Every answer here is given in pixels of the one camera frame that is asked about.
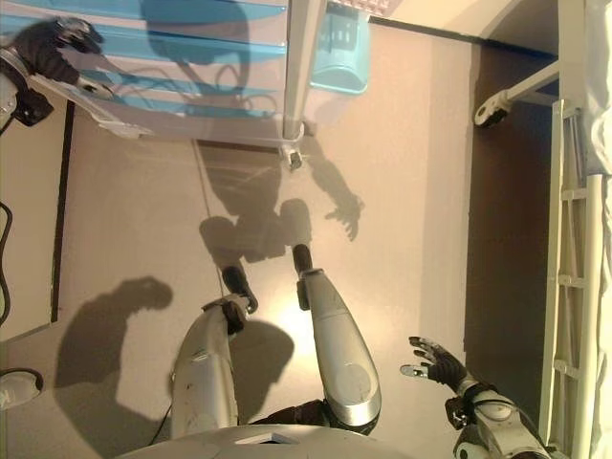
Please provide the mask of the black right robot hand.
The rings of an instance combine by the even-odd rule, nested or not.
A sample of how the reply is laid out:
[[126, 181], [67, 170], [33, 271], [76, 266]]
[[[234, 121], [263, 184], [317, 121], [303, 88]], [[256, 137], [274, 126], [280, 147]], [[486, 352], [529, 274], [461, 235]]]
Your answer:
[[407, 377], [425, 378], [446, 385], [457, 392], [468, 375], [464, 364], [431, 339], [413, 336], [408, 338], [408, 342], [413, 347], [413, 354], [423, 361], [418, 365], [404, 364], [400, 372]]

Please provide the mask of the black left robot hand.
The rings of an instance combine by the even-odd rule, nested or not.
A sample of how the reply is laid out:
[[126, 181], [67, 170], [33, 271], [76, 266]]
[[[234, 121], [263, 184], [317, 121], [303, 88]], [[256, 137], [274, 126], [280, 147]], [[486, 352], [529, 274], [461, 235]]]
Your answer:
[[103, 37], [89, 22], [59, 16], [38, 21], [19, 32], [11, 42], [33, 75], [68, 84], [100, 98], [112, 99], [112, 90], [83, 76], [60, 52], [69, 47], [81, 54], [101, 54]]

